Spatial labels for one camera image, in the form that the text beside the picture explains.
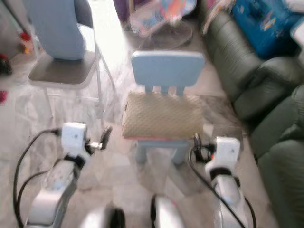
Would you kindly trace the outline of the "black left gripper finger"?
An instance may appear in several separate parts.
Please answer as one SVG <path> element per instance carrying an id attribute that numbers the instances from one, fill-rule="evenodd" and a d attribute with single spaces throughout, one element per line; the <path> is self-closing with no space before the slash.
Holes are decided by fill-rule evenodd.
<path id="1" fill-rule="evenodd" d="M 100 137 L 100 149 L 107 148 L 112 130 L 113 130 L 112 126 L 106 127 L 104 129 L 104 132 L 102 133 L 102 135 Z"/>

